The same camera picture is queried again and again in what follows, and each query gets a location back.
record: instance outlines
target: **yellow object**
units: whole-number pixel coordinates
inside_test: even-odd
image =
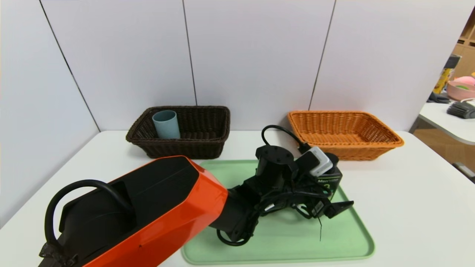
[[[444,70],[442,70],[442,73],[440,74],[440,78],[437,81],[436,86],[434,86],[434,90],[433,90],[434,93],[440,94],[442,92],[442,89],[444,89],[447,82],[452,77],[453,73],[454,73],[453,68],[444,68]]]

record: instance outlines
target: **wicker basket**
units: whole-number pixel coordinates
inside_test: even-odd
[[[342,160],[370,161],[404,141],[375,116],[359,111],[292,111],[297,137]]]
[[[181,139],[159,139],[152,116],[161,110],[177,113]],[[135,121],[125,139],[140,146],[149,157],[185,155],[215,159],[229,135],[230,112],[225,106],[151,107]]]

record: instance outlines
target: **wooden cabinet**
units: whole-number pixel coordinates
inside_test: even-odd
[[[457,44],[452,54],[462,56],[455,67],[453,78],[471,76],[475,72],[475,47],[466,47]]]

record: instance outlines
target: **white desk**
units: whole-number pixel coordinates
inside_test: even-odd
[[[447,114],[450,104],[425,103],[419,118],[442,130],[454,139],[475,145],[475,119],[462,119]]]
[[[1,267],[40,263],[45,209],[62,187],[81,179],[109,182],[150,161],[140,148],[125,141],[125,134],[98,134],[0,229]],[[341,186],[355,201],[355,209],[376,244],[375,254],[365,260],[279,266],[474,266],[475,185],[413,135],[398,134],[406,142],[403,147],[375,161],[339,164]],[[269,131],[266,136],[270,143],[294,146],[282,132]],[[255,149],[261,145],[260,132],[231,132],[220,159],[254,159]],[[56,222],[62,205],[86,191],[76,190],[63,199]],[[161,266],[191,265],[177,251]]]

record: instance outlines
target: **blue cup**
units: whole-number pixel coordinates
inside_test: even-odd
[[[162,110],[152,116],[153,124],[157,130],[158,138],[179,139],[177,114],[173,110]]]

